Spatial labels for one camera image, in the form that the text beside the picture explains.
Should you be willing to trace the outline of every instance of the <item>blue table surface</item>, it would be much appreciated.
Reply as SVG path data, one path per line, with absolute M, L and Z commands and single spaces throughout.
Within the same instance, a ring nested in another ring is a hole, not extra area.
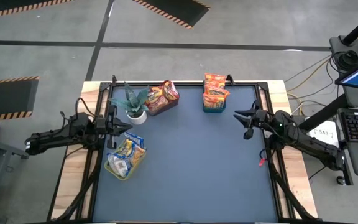
M 276 222 L 265 164 L 262 132 L 250 140 L 233 117 L 256 99 L 252 86 L 227 87 L 231 94 L 221 114 L 204 113 L 203 89 L 177 87 L 179 104 L 130 132 L 145 139 L 147 155 L 131 178 L 121 181 L 104 167 L 96 196 L 94 222 Z M 125 98 L 114 88 L 115 98 Z M 118 118 L 129 123 L 125 111 Z M 119 144 L 124 136 L 115 138 Z

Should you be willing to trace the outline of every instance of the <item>chip bag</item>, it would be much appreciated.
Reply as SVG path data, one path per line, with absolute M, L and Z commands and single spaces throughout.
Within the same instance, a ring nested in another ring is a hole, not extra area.
M 226 97 L 230 95 L 230 92 L 228 90 L 209 85 L 205 86 L 205 93 L 209 95 L 224 95 L 224 99 L 226 99 Z
M 151 87 L 146 100 L 149 114 L 154 116 L 177 105 L 179 98 L 179 92 L 170 80 L 165 80 L 160 86 Z
M 230 95 L 225 90 L 227 75 L 205 73 L 203 106 L 205 112 L 220 113 L 225 107 L 226 98 Z
M 225 99 L 222 95 L 203 94 L 204 107 L 209 109 L 222 109 Z
M 139 165 L 146 153 L 146 149 L 138 143 L 143 144 L 143 138 L 131 133 L 125 133 L 127 137 L 114 153 L 108 153 L 108 171 L 112 172 L 121 180 L 127 179 Z

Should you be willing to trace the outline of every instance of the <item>concrete floor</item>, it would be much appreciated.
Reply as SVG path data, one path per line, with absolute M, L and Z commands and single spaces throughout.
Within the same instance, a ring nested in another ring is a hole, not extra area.
M 184 29 L 130 0 L 115 0 L 104 42 L 324 46 L 332 36 L 358 24 L 358 1 L 352 0 L 202 0 L 211 10 L 194 29 Z M 0 17 L 0 40 L 96 42 L 108 0 L 76 0 L 35 11 Z M 55 129 L 59 111 L 74 112 L 93 47 L 0 45 L 0 79 L 41 77 L 34 113 L 26 119 L 0 121 L 0 140 L 23 148 L 31 133 Z M 230 73 L 242 80 L 285 80 L 329 52 L 277 50 L 120 49 L 102 48 L 93 80 L 202 79 L 204 72 Z M 292 88 L 312 70 L 286 83 Z M 337 75 L 330 69 L 334 78 Z M 293 91 L 301 96 L 330 82 L 325 69 Z M 327 104 L 334 86 L 311 96 Z M 291 100 L 293 109 L 297 107 Z M 312 115 L 321 107 L 306 106 Z M 50 149 L 27 161 L 15 158 L 14 172 L 0 188 L 0 218 L 8 223 L 42 222 L 47 217 L 63 159 L 63 149 Z M 321 167 L 305 156 L 311 175 Z M 326 169 L 311 180 L 319 217 L 358 223 L 358 177 L 354 186 L 335 183 Z

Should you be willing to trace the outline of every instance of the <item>hazard stripe tape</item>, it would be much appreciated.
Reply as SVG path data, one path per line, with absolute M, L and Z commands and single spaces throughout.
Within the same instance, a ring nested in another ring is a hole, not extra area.
M 20 111 L 15 113 L 0 114 L 0 120 L 28 118 L 31 115 L 32 115 L 32 111 Z
M 143 6 L 143 7 L 146 7 L 147 9 L 150 9 L 151 11 L 157 13 L 157 14 L 160 15 L 160 16 L 163 16 L 163 17 L 165 17 L 165 18 L 167 18 L 167 19 L 169 19 L 169 20 L 171 20 L 171 21 L 173 21 L 173 22 L 176 22 L 177 24 L 181 25 L 182 27 L 184 27 L 184 28 L 186 28 L 186 29 L 191 29 L 191 28 L 193 28 L 193 27 L 192 27 L 191 25 L 189 25 L 187 22 L 182 21 L 182 20 L 176 18 L 176 17 L 173 16 L 173 15 L 170 15 L 169 13 L 164 12 L 163 10 L 161 10 L 161 9 L 159 9 L 159 8 L 157 8 L 157 7 L 151 5 L 151 4 L 149 4 L 149 3 L 147 3 L 147 2 L 145 2 L 145 1 L 143 1 L 143 0 L 133 0 L 133 1 L 136 2 L 137 4 L 140 4 L 140 5 Z M 198 1 L 195 1 L 195 0 L 192 0 L 192 1 L 197 2 L 198 4 L 201 4 L 201 5 L 205 6 L 205 7 L 207 7 L 208 9 L 210 8 L 209 6 L 207 6 L 207 5 L 205 5 L 205 4 L 202 4 L 202 3 L 198 2 Z
M 208 9 L 210 9 L 211 7 L 207 6 L 206 4 L 202 3 L 202 2 L 199 2 L 197 0 L 193 0 L 193 2 L 197 2 L 198 4 L 202 5 L 202 6 L 205 6 L 207 7 Z
M 70 1 L 73 1 L 73 0 L 51 0 L 51 1 L 45 1 L 45 2 L 41 2 L 41 3 L 37 3 L 37 4 L 32 4 L 29 6 L 16 7 L 14 9 L 5 9 L 3 11 L 0 11 L 0 16 L 6 16 L 6 15 L 10 15 L 10 14 L 17 13 L 17 12 L 24 12 L 24 11 L 29 11 L 29 10 L 33 10 L 33 9 L 39 9 L 42 7 L 52 6 L 55 4 L 61 4 L 64 2 L 70 2 Z
M 39 80 L 39 79 L 40 79 L 39 76 L 8 78 L 8 79 L 0 80 L 0 83 L 4 83 L 4 82 L 19 82 L 19 81 L 24 81 L 24 80 Z

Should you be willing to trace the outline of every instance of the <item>succulent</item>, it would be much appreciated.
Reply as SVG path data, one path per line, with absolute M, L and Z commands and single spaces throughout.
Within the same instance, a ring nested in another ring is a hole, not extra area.
M 124 85 L 127 100 L 112 98 L 110 101 L 112 104 L 125 109 L 129 116 L 137 118 L 142 115 L 143 111 L 149 110 L 145 104 L 147 94 L 149 92 L 149 86 L 147 86 L 146 89 L 141 90 L 136 96 L 134 90 L 130 85 L 128 85 L 128 83 L 125 82 Z

